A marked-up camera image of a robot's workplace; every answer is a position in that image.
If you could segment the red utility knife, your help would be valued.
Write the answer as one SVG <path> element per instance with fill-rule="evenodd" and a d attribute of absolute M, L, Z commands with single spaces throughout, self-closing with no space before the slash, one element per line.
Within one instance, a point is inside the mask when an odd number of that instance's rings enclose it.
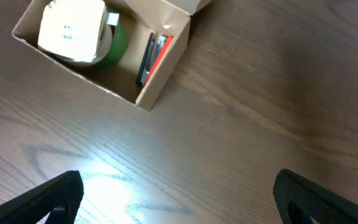
<path fill-rule="evenodd" d="M 136 85 L 144 87 L 167 51 L 173 36 L 151 33 L 136 78 Z"/>

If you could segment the brown cardboard box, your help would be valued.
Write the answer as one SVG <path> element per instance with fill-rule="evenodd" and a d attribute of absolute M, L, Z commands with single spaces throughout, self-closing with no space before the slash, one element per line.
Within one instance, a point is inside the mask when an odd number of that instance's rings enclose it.
<path fill-rule="evenodd" d="M 32 0 L 12 36 L 73 75 L 149 110 L 205 0 Z"/>

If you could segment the green tape roll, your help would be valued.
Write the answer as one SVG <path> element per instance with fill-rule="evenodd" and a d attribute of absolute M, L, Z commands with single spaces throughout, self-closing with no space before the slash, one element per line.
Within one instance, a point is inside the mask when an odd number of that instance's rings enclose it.
<path fill-rule="evenodd" d="M 109 15 L 106 23 L 111 26 L 113 39 L 108 54 L 97 63 L 99 67 L 110 67 L 117 64 L 128 48 L 128 37 L 120 21 L 119 13 L 110 8 L 107 8 L 107 12 Z"/>

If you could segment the yellow white sticky note pad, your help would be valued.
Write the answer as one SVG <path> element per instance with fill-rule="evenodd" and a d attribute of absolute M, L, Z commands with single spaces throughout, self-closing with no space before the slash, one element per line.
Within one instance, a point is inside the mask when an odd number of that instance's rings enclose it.
<path fill-rule="evenodd" d="M 119 13 L 102 0 L 50 1 L 40 23 L 38 48 L 72 62 L 92 63 L 98 57 L 103 35 L 119 24 Z"/>

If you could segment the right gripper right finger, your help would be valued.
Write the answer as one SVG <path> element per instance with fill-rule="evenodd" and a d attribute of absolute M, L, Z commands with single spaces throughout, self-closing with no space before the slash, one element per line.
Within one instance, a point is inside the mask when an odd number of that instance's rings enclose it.
<path fill-rule="evenodd" d="M 289 169 L 277 174 L 273 196 L 284 224 L 358 223 L 358 204 Z"/>

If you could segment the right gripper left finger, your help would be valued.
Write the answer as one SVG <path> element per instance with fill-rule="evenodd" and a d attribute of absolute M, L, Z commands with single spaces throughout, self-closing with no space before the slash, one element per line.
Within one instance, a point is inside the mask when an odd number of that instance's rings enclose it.
<path fill-rule="evenodd" d="M 0 205 L 0 223 L 70 223 L 83 199 L 80 172 L 66 171 L 55 178 Z"/>

